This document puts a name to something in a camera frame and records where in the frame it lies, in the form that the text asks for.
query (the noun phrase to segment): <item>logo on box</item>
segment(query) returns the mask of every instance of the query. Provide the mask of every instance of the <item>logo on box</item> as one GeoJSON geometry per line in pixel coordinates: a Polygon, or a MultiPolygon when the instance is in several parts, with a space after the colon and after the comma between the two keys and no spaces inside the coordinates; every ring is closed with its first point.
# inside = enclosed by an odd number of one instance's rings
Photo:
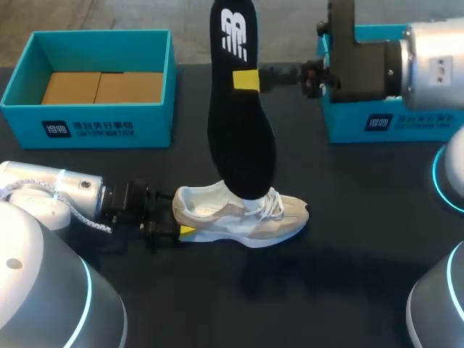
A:
{"type": "Polygon", "coordinates": [[[392,122],[393,114],[372,114],[365,125],[366,132],[387,131],[392,122]]]}
{"type": "Polygon", "coordinates": [[[71,133],[65,121],[42,121],[49,138],[70,138],[71,133]]]}

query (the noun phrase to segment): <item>shoe sole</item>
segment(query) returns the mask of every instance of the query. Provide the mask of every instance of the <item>shoe sole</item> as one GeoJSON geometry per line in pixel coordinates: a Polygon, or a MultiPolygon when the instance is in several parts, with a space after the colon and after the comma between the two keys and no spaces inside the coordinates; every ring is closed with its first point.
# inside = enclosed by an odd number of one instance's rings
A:
{"type": "Polygon", "coordinates": [[[299,233],[306,225],[303,225],[298,230],[292,233],[284,234],[283,236],[272,238],[272,239],[251,239],[243,236],[238,236],[234,233],[229,232],[214,232],[214,231],[200,231],[196,230],[194,234],[190,236],[180,237],[179,241],[189,243],[209,243],[211,241],[219,241],[221,239],[229,239],[231,241],[238,241],[244,246],[257,249],[270,247],[271,245],[281,243],[299,233]]]}

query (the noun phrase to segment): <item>teal box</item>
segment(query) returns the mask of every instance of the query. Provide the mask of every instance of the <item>teal box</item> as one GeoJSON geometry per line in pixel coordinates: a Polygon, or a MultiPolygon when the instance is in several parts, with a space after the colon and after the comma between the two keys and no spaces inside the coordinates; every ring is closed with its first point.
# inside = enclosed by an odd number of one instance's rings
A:
{"type": "Polygon", "coordinates": [[[169,147],[176,72],[169,30],[34,32],[0,107],[23,149],[169,147]],[[163,72],[161,102],[41,105],[53,72],[163,72]]]}
{"type": "MultiPolygon", "coordinates": [[[[359,42],[399,40],[407,25],[357,25],[359,42]]],[[[319,39],[318,56],[327,59],[328,36],[319,39]]],[[[406,109],[402,98],[355,103],[331,103],[327,91],[321,99],[331,143],[379,141],[448,141],[464,124],[464,112],[406,109]]]]}

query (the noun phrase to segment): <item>shoe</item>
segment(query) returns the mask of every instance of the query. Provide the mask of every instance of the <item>shoe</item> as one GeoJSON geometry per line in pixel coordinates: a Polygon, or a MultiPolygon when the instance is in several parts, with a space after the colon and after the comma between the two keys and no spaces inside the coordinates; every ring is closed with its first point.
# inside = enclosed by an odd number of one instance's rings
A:
{"type": "Polygon", "coordinates": [[[294,236],[310,216],[305,202],[281,196],[274,188],[260,200],[250,202],[232,194],[223,181],[179,188],[173,213],[181,226],[192,231],[182,233],[181,241],[233,239],[250,248],[268,247],[294,236]]]}

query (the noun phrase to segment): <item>glowing blue ring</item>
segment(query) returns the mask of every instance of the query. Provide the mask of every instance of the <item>glowing blue ring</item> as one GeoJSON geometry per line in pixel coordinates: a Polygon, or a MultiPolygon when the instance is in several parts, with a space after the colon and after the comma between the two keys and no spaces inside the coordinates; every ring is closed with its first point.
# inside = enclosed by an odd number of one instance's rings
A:
{"type": "Polygon", "coordinates": [[[432,165],[432,178],[434,179],[434,185],[435,185],[435,189],[436,191],[438,192],[438,194],[440,195],[440,197],[446,202],[448,203],[448,205],[453,208],[453,209],[456,209],[458,212],[462,212],[464,213],[464,209],[461,209],[459,207],[456,207],[453,203],[451,203],[449,201],[449,199],[447,197],[444,196],[444,194],[442,193],[442,190],[440,190],[440,188],[438,187],[438,182],[436,180],[436,166],[437,166],[437,163],[438,163],[438,160],[440,158],[440,156],[443,154],[443,151],[444,151],[444,148],[446,146],[442,146],[442,148],[436,153],[436,156],[435,156],[435,159],[434,159],[434,164],[432,165]]]}
{"type": "Polygon", "coordinates": [[[82,258],[80,260],[84,264],[84,268],[86,269],[86,275],[87,275],[87,299],[86,299],[86,305],[84,306],[84,311],[82,313],[82,316],[80,317],[78,325],[75,327],[74,332],[72,333],[72,335],[71,335],[70,339],[67,341],[67,343],[63,346],[63,348],[70,348],[73,345],[75,339],[78,337],[78,335],[80,333],[80,330],[82,330],[82,327],[83,327],[83,325],[84,325],[84,323],[86,321],[87,314],[88,314],[88,309],[90,308],[90,301],[92,299],[92,280],[90,278],[90,273],[88,271],[87,265],[84,262],[84,260],[82,260],[82,258]]]}
{"type": "Polygon", "coordinates": [[[451,299],[452,302],[455,304],[456,310],[459,313],[459,316],[461,319],[464,321],[464,310],[462,309],[461,305],[459,304],[459,301],[457,300],[456,293],[455,293],[455,288],[452,285],[452,280],[451,280],[451,262],[453,256],[455,256],[457,248],[462,244],[462,242],[459,243],[457,247],[454,248],[454,250],[451,252],[451,255],[449,256],[448,259],[448,264],[447,264],[447,282],[448,282],[448,289],[449,293],[451,294],[451,299]]]}

